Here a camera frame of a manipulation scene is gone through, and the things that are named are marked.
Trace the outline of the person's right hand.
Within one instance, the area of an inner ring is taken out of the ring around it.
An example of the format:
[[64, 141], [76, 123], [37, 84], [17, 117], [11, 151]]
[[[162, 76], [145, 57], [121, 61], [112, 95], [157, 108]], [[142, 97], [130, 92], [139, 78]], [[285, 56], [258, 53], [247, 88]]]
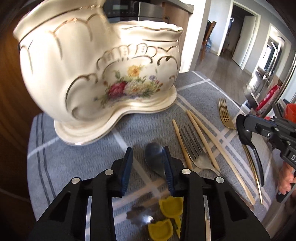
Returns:
[[278, 190], [281, 194], [286, 195], [292, 189], [292, 184], [295, 184], [294, 173], [294, 168], [283, 162], [278, 181]]

